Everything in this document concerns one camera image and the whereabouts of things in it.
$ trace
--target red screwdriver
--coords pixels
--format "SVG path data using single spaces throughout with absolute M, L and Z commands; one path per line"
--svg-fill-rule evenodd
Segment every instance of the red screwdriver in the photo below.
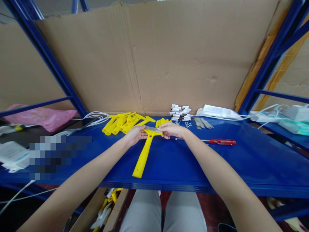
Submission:
M 209 139 L 209 140 L 201 140 L 204 142 L 209 142 L 209 143 L 216 143 L 219 145 L 227 145 L 227 146 L 235 146 L 236 141 L 235 140 L 229 140 L 229 139 Z

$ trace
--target white plastic bag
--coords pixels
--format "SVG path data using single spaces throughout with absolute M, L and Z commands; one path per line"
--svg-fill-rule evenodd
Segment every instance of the white plastic bag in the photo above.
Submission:
M 226 119 L 242 119 L 242 117 L 240 117 L 239 114 L 233 110 L 211 105 L 204 105 L 203 108 L 198 109 L 196 112 L 196 116 L 212 116 Z

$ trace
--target screwdriver handle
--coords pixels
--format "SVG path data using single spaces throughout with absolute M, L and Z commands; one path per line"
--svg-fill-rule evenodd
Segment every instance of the screwdriver handle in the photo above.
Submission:
M 229 139 L 210 139 L 209 143 L 216 143 L 219 145 L 227 145 L 227 146 L 235 146 L 236 141 L 235 140 L 229 140 Z

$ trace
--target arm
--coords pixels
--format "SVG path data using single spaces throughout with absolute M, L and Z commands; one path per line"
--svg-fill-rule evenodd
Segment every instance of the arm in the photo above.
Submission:
M 101 155 L 90 161 L 60 187 L 18 229 L 18 232 L 62 231 L 68 218 L 102 182 L 124 153 L 140 139 L 147 138 L 145 126 L 133 127 Z
M 162 136 L 166 139 L 177 136 L 186 141 L 210 184 L 228 207 L 238 231 L 282 232 L 256 195 L 217 152 L 182 126 L 168 122 L 159 130 L 164 131 Z

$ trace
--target gray pants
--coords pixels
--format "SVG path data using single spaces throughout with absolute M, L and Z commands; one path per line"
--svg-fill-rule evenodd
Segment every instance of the gray pants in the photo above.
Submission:
M 200 202 L 194 192 L 172 192 L 163 232 L 207 232 Z M 161 201 L 158 191 L 136 190 L 120 232 L 161 232 Z

